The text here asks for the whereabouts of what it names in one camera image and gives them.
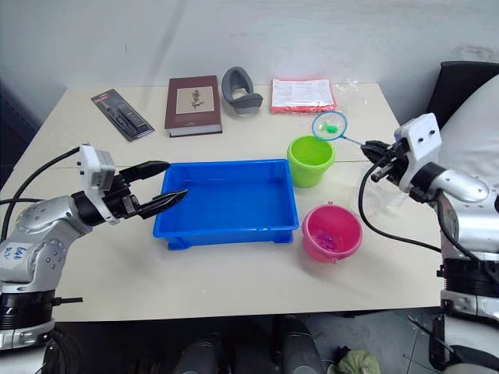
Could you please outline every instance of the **white wall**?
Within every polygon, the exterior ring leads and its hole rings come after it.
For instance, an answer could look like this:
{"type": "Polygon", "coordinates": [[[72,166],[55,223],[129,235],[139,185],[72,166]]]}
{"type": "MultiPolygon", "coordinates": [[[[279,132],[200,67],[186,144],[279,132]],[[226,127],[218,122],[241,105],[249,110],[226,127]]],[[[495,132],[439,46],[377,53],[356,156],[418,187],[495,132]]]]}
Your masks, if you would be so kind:
{"type": "Polygon", "coordinates": [[[377,81],[399,121],[439,63],[499,62],[498,0],[0,0],[0,73],[42,122],[68,86],[165,85],[241,65],[254,83],[377,81]]]}

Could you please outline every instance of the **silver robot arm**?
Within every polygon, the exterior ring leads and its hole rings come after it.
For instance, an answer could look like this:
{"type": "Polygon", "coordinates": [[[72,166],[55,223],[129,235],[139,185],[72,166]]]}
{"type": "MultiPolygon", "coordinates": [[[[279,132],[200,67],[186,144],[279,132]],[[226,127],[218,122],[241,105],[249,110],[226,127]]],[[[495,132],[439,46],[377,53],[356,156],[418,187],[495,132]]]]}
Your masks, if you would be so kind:
{"type": "Polygon", "coordinates": [[[51,339],[54,306],[82,301],[55,297],[75,240],[106,221],[117,224],[120,218],[134,215],[152,217],[186,194],[186,190],[165,193],[141,205],[129,191],[131,182],[168,169],[166,162],[148,161],[115,175],[108,152],[82,145],[78,165],[83,191],[29,206],[17,218],[12,234],[0,243],[0,366],[6,367],[8,359],[2,351],[51,339]]]}
{"type": "Polygon", "coordinates": [[[434,320],[430,361],[436,369],[457,364],[499,370],[499,197],[478,176],[437,164],[441,137],[433,114],[421,115],[395,132],[397,143],[372,141],[365,155],[415,201],[428,203],[441,226],[443,264],[439,277],[443,314],[434,320]]]}

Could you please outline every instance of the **red book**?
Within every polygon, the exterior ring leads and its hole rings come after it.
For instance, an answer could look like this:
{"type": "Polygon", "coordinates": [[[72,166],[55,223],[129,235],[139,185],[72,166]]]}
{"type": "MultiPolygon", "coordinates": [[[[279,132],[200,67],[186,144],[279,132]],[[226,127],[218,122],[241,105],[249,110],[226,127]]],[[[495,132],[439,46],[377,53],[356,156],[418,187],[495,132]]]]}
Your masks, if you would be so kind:
{"type": "Polygon", "coordinates": [[[170,137],[221,132],[217,76],[170,79],[165,129],[170,137]]]}

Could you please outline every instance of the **pink bucket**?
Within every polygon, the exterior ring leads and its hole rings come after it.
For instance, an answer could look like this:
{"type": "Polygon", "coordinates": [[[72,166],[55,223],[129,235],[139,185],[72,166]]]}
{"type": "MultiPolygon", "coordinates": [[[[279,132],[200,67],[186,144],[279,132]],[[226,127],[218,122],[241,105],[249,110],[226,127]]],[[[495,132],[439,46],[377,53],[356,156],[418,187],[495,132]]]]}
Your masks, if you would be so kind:
{"type": "Polygon", "coordinates": [[[336,263],[353,255],[362,242],[362,228],[356,216],[329,202],[308,213],[303,220],[303,248],[322,263],[336,263]]]}

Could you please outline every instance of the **black chair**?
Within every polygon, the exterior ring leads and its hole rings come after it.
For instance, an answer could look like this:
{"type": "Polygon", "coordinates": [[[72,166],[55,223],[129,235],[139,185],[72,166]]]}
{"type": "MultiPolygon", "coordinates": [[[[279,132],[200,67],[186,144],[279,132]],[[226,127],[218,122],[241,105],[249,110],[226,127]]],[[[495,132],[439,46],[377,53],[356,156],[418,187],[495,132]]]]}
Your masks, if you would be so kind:
{"type": "Polygon", "coordinates": [[[497,74],[499,64],[492,62],[442,62],[426,113],[434,113],[442,129],[461,104],[497,74]]]}

